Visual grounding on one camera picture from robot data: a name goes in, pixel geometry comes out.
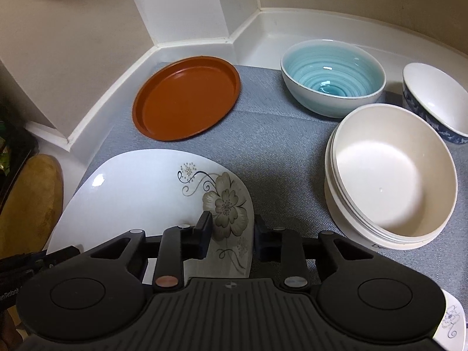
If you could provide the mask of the cream white bowl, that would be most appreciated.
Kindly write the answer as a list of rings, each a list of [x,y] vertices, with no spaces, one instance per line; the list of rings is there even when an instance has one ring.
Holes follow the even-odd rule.
[[[329,139],[329,189],[347,208],[348,236],[415,249],[436,238],[455,210],[458,178],[447,145],[424,120],[389,104],[349,113]]]
[[[414,250],[427,245],[433,241],[446,227],[445,221],[439,229],[431,231],[424,235],[422,239],[404,239],[392,238],[390,235],[382,234],[368,226],[362,219],[359,219],[351,210],[351,205],[346,203],[342,192],[339,191],[338,183],[335,178],[335,172],[332,170],[332,144],[335,137],[334,130],[328,140],[325,156],[325,180],[324,194],[329,213],[336,226],[344,233],[346,237],[370,249],[389,249],[389,250]]]

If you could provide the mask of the wooden cutting board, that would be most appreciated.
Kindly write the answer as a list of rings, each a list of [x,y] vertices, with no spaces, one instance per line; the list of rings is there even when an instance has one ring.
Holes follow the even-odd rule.
[[[51,155],[29,159],[1,211],[1,257],[41,251],[63,212],[63,173]]]

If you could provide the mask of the blue patterned white bowl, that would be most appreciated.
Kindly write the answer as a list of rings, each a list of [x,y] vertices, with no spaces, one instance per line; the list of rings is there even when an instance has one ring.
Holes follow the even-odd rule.
[[[450,75],[425,63],[402,71],[404,107],[425,120],[443,140],[467,143],[467,91]]]

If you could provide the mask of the light blue ceramic bowl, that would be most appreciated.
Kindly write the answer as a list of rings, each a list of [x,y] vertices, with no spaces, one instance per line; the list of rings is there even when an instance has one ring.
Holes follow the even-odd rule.
[[[306,40],[291,46],[280,61],[283,81],[305,108],[343,118],[384,93],[387,77],[371,54],[337,40]]]

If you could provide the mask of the grey fabric mat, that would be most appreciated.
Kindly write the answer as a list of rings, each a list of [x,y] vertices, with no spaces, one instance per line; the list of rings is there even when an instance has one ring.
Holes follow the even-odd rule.
[[[295,101],[277,70],[240,67],[242,92],[234,109],[215,127],[194,138],[163,142],[134,126],[131,101],[112,119],[112,129],[88,166],[95,171],[111,157],[139,149],[171,148],[218,162],[250,192],[255,212],[270,227],[314,237],[334,230],[324,198],[324,152],[336,127]],[[458,200],[449,223],[427,246],[390,250],[387,256],[431,277],[467,301],[467,147],[450,144],[458,173]]]

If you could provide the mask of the white floral square plate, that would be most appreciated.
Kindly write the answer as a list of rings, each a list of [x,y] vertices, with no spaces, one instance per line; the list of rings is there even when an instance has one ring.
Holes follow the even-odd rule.
[[[87,251],[132,229],[161,235],[194,226],[203,211],[213,215],[213,238],[206,258],[185,261],[184,277],[247,277],[254,232],[247,187],[222,165],[183,151],[130,151],[104,162],[64,209],[48,252]]]

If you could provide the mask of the white plate blue floral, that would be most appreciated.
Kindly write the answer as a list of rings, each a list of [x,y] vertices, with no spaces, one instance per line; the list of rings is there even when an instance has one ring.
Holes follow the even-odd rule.
[[[461,303],[442,290],[446,309],[433,339],[445,350],[463,351],[467,341],[467,318]]]

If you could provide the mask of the brown round plate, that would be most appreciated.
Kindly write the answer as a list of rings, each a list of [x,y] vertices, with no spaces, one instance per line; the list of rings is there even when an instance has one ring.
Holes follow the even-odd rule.
[[[153,140],[184,140],[200,134],[233,109],[240,75],[228,61],[194,56],[152,75],[136,94],[133,123]]]

